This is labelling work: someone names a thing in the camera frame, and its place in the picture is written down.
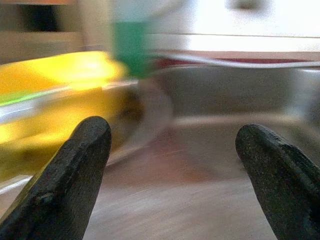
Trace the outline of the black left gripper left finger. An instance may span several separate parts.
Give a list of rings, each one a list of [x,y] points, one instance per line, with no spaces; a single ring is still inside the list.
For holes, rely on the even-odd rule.
[[[111,143],[104,118],[81,121],[0,218],[0,240],[83,240]]]

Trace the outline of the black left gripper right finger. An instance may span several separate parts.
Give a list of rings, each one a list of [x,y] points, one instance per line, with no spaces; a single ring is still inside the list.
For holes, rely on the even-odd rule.
[[[242,126],[235,148],[277,240],[320,240],[320,167],[260,124]]]

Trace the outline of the yellow plastic bowl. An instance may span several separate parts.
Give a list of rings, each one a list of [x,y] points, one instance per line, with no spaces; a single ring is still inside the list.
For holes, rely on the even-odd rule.
[[[0,184],[34,175],[91,116],[107,120],[120,148],[144,115],[128,75],[103,51],[0,65]]]

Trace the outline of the steel sink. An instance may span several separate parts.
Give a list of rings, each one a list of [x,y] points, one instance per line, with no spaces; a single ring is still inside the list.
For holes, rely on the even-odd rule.
[[[320,126],[320,61],[241,62],[164,54],[153,74],[178,118],[276,115]]]

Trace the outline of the steel plate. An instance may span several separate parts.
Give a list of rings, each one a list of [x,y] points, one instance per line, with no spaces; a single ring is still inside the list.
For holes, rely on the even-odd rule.
[[[135,154],[159,135],[172,116],[169,97],[139,80],[76,91],[60,87],[0,106],[0,196],[17,194],[90,116],[112,130],[109,165]]]

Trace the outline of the green dish soap bottle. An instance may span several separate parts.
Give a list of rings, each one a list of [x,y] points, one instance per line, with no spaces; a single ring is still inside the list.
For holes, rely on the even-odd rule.
[[[145,78],[149,71],[149,3],[148,0],[114,0],[112,6],[113,55],[127,67],[131,77]]]

